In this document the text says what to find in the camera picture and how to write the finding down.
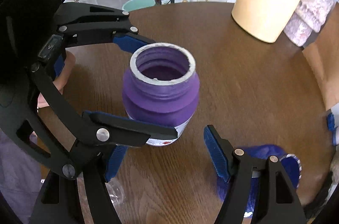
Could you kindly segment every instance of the white jar rim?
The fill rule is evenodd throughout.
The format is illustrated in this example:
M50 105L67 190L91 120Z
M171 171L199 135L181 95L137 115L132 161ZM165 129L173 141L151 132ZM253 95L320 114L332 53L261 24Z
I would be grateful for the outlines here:
M145 75L143 75L137 67L136 60L137 60L138 56L143 51L150 49L150 48L154 48L154 47L169 47L169 48L172 48L172 49L179 50L188 59L189 69L188 69L187 73L184 74L182 77L180 77L178 79L172 79L172 80L169 80L169 81L160 81L158 79L152 79L152 78L149 78L149 77L146 77ZM172 43L166 43L166 42L152 43L152 44L148 44L148 45L145 45L145 46L139 48L138 50L136 50L133 53L131 60L129 62L129 67L131 68L133 75L137 79L139 79L139 80L141 80L145 83L148 83L148 84L159 85L159 86L175 85L175 84L182 83L182 82L186 81L195 72L195 66L196 66L195 59L188 50L186 50L185 48L182 48L178 45L175 45L175 44L172 44Z

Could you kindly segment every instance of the white label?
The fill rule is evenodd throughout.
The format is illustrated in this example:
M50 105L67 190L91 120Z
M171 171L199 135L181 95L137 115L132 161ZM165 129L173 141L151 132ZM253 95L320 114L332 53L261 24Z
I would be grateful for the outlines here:
M184 131L185 127L187 126L187 124L189 123L189 120L192 118L192 116L187 120L185 121L184 123L182 123L181 125L178 125L176 127L174 127L177 132L178 132L178 137L177 139L181 136L182 132ZM158 139L149 139L146 144L150 145L150 146L154 146L154 147L160 147L160 146L167 146L171 143L173 143L174 141L176 141L177 139L173 139L173 140L158 140Z

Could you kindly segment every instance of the wooden table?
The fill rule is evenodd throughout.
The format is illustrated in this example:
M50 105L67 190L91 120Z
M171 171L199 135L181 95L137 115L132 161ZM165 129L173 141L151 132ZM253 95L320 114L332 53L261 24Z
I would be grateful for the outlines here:
M303 168L302 204L319 191L334 148L311 68L284 34L267 44L243 31L231 17L232 7L181 3L131 13L141 35L192 53L201 84L197 111L178 141L128 150L118 173L126 193L119 211L122 223L214 223L222 202L203 140L208 124L234 147L276 144L296 154ZM126 116L121 88L130 54L114 44L70 51L77 63L65 98L79 113L88 109ZM69 150L74 137L51 109L41 109L40 115Z

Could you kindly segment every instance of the round table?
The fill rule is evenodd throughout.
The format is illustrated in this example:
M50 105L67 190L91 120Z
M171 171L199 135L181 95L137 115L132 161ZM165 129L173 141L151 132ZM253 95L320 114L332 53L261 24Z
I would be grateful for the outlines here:
M302 164L297 192L303 205L321 188L334 148L311 68L283 33L268 44L242 30L231 17L232 8L231 3L181 3L131 12L141 35L192 53L200 102L178 141L128 150L117 176L126 194L118 210L122 223L214 223L222 202L203 140L208 124L234 147L276 144L296 154ZM122 76L131 55L115 44L69 50L77 60L64 89L70 104L79 114L88 109L126 116ZM74 137L51 109L39 113L70 150Z

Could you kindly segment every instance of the jar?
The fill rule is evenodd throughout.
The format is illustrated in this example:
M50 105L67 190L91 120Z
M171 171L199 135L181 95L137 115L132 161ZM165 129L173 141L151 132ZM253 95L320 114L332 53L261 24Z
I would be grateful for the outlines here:
M139 48L123 77L122 100L129 118L175 127L179 138L199 101L195 67L191 53L177 45L153 43ZM177 139L149 139L147 144L164 146Z

